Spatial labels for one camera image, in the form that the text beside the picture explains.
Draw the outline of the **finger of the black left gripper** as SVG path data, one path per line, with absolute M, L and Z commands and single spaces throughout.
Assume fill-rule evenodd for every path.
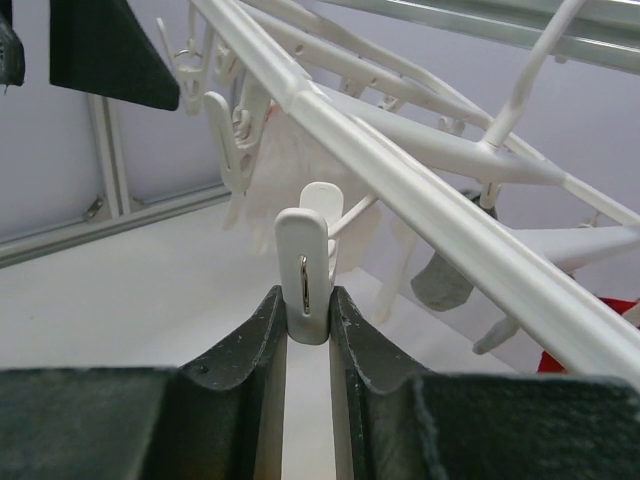
M 180 89 L 125 0 L 54 0 L 49 82 L 175 111 Z
M 0 9 L 1 84 L 22 86 L 25 77 L 24 47 L 13 28 L 12 1 L 1 0 Z

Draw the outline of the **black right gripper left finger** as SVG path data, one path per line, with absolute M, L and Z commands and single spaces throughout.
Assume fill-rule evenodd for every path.
M 181 367 L 1 373 L 5 479 L 278 479 L 286 312 L 252 316 Z

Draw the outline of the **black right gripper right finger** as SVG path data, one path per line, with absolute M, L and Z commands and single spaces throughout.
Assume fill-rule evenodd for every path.
M 437 373 L 330 298 L 340 479 L 635 479 L 639 395 L 622 380 Z

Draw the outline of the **white clothes peg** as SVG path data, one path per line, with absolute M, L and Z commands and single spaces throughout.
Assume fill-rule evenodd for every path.
M 329 228 L 342 218 L 343 193 L 327 182 L 301 191 L 297 207 L 282 210 L 275 220 L 275 240 L 287 331 L 296 342 L 321 345 L 329 337 L 329 300 L 335 262 Z

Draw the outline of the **white plastic clip hanger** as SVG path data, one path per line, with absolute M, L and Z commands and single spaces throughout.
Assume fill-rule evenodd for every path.
M 237 2 L 190 6 L 239 56 L 268 99 L 567 368 L 639 383 L 633 326 L 364 120 L 337 111 Z

